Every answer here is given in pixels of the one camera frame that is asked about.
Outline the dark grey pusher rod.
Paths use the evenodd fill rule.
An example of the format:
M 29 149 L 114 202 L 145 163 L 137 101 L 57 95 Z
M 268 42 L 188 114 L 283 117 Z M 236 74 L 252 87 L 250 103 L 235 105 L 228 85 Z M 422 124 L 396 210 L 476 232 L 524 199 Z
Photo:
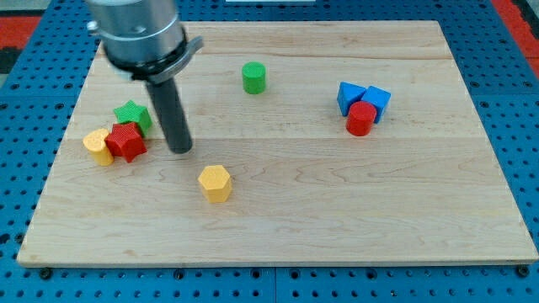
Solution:
M 175 81 L 147 82 L 146 87 L 168 149 L 176 154 L 189 152 L 193 141 Z

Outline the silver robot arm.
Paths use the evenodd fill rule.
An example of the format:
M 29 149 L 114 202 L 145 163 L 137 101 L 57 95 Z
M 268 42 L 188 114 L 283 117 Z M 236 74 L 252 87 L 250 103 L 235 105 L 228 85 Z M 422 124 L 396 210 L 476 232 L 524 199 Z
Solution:
M 88 31 L 103 43 L 105 55 L 133 81 L 143 81 L 168 148 L 176 154 L 193 147 L 174 77 L 204 46 L 190 39 L 174 0 L 87 0 Z

